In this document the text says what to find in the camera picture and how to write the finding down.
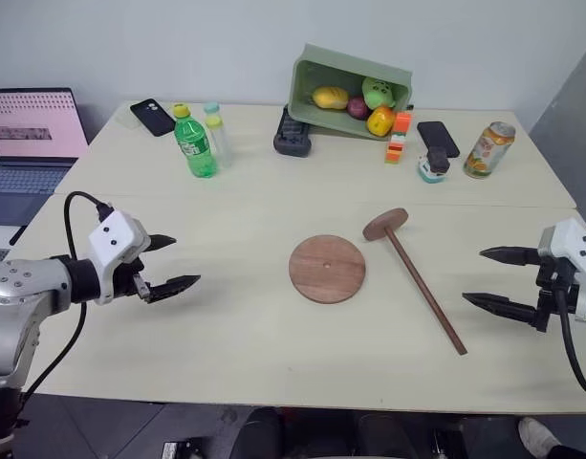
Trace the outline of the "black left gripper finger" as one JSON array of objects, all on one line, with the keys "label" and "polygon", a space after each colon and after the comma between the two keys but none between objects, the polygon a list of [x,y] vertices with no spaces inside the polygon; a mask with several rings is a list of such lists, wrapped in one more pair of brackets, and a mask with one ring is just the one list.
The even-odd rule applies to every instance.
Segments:
[{"label": "black left gripper finger", "polygon": [[199,275],[181,275],[167,279],[163,284],[158,286],[149,286],[146,303],[158,302],[176,296],[186,291],[197,283],[201,277]]},{"label": "black left gripper finger", "polygon": [[151,234],[149,236],[149,245],[145,248],[146,252],[158,251],[177,242],[176,238],[162,235],[162,234]]}]

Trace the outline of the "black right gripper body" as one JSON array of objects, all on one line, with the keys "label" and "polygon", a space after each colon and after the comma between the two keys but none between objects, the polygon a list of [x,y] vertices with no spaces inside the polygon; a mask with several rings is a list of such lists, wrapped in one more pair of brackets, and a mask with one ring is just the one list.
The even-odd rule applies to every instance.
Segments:
[{"label": "black right gripper body", "polygon": [[551,315],[559,314],[555,293],[563,292],[565,294],[567,312],[574,314],[579,286],[575,281],[576,268],[567,258],[543,256],[539,258],[539,261],[539,271],[536,278],[539,294],[533,327],[537,331],[545,333]]}]

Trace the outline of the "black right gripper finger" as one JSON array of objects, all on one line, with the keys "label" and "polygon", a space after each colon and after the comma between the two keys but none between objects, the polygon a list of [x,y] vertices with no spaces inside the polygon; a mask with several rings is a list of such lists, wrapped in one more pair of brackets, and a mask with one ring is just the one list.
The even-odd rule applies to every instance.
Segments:
[{"label": "black right gripper finger", "polygon": [[534,325],[536,309],[532,306],[510,301],[505,296],[487,293],[462,293],[462,297],[495,316]]},{"label": "black right gripper finger", "polygon": [[538,250],[517,246],[492,247],[479,252],[485,258],[515,266],[541,265]]}]

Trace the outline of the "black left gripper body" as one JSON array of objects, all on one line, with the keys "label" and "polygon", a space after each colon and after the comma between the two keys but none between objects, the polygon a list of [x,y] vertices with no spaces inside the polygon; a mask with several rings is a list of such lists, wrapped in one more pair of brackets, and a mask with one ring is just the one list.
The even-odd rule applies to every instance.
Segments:
[{"label": "black left gripper body", "polygon": [[113,273],[114,298],[136,295],[145,302],[150,302],[150,284],[140,276],[144,265],[139,258],[129,263],[121,263]]}]

